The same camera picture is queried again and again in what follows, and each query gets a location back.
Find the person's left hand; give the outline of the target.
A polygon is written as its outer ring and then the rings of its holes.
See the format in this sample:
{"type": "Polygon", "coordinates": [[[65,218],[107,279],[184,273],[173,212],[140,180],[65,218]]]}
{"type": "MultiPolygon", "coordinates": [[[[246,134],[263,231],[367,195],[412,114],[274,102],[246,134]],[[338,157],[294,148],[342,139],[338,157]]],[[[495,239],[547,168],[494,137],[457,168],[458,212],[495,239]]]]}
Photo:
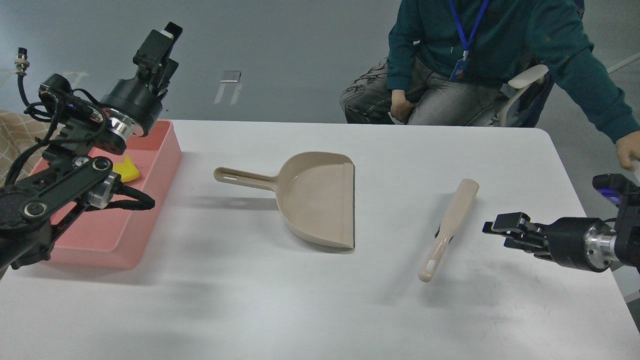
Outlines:
{"type": "Polygon", "coordinates": [[[635,162],[640,159],[640,131],[628,133],[615,141],[615,155],[619,166],[627,171],[636,170],[635,162]]]}

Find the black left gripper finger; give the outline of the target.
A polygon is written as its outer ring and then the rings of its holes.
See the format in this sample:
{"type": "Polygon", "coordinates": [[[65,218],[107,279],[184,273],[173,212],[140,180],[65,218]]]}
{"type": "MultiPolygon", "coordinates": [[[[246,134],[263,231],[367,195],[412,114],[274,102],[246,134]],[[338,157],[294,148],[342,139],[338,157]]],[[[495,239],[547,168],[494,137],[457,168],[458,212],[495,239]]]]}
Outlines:
{"type": "Polygon", "coordinates": [[[166,93],[179,63],[170,58],[183,28],[169,22],[163,30],[151,30],[133,57],[135,77],[152,93],[166,93]]]}

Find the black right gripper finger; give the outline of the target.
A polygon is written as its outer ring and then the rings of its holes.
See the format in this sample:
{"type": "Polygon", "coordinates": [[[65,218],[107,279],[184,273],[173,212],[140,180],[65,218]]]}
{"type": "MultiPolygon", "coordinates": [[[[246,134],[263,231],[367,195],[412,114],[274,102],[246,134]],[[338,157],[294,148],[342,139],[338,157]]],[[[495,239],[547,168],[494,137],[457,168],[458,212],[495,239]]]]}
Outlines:
{"type": "Polygon", "coordinates": [[[523,212],[498,214],[494,221],[484,223],[484,234],[500,235],[503,237],[523,237],[541,231],[539,225],[531,221],[530,216],[523,212]]]}
{"type": "Polygon", "coordinates": [[[518,249],[535,258],[545,261],[552,261],[549,245],[546,237],[542,235],[522,235],[507,236],[503,242],[503,246],[509,249],[518,249]]]}

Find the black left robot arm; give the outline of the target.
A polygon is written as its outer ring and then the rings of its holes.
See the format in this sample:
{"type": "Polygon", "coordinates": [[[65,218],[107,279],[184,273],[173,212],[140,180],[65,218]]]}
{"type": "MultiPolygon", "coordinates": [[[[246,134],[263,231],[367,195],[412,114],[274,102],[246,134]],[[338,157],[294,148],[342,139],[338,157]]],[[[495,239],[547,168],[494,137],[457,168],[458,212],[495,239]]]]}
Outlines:
{"type": "Polygon", "coordinates": [[[55,73],[39,85],[39,101],[28,101],[27,50],[19,48],[14,63],[24,112],[49,129],[16,158],[0,190],[2,272],[50,260],[57,240],[85,212],[155,207],[151,196],[124,184],[112,160],[90,151],[123,155],[130,137],[150,135],[179,66],[170,53],[182,32],[173,22],[151,30],[132,59],[135,75],[117,80],[100,100],[86,89],[77,96],[55,73]]]}

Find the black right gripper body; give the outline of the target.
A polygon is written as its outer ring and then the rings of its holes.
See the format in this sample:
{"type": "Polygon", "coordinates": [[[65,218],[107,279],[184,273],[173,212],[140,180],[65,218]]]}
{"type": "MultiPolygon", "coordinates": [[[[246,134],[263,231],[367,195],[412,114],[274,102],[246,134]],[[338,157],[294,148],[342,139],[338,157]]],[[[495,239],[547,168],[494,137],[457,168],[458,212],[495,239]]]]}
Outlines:
{"type": "Polygon", "coordinates": [[[557,219],[540,225],[546,250],[537,258],[581,271],[604,272],[618,261],[615,231],[599,218],[557,219]]]}

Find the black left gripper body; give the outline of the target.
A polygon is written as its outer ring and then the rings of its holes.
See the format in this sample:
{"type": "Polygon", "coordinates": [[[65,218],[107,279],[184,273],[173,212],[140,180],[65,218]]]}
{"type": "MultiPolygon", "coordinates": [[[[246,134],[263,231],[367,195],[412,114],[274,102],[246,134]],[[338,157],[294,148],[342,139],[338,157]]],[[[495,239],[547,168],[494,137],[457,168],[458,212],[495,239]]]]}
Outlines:
{"type": "Polygon", "coordinates": [[[162,111],[167,81],[158,71],[138,70],[132,79],[120,79],[100,100],[115,135],[146,137],[162,111]]]}

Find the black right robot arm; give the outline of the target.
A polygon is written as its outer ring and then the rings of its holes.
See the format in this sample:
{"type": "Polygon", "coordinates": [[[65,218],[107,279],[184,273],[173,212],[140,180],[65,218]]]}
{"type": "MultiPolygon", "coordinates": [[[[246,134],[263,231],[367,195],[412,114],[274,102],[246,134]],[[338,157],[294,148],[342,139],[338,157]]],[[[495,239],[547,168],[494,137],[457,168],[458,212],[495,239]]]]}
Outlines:
{"type": "Polygon", "coordinates": [[[523,212],[499,214],[483,233],[503,237],[503,246],[565,268],[601,273],[618,263],[640,266],[639,187],[619,173],[592,178],[592,187],[617,207],[614,219],[563,217],[534,223],[523,212]]]}

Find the person's right hand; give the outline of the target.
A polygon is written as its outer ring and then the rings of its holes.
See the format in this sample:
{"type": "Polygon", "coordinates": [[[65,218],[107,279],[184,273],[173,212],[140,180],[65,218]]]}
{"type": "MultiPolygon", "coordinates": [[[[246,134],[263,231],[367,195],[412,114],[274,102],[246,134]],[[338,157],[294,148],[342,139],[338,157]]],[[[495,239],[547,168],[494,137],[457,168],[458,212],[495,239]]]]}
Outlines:
{"type": "Polygon", "coordinates": [[[410,116],[413,114],[416,105],[407,100],[406,91],[404,89],[393,89],[391,91],[391,116],[398,122],[409,123],[410,116]]]}

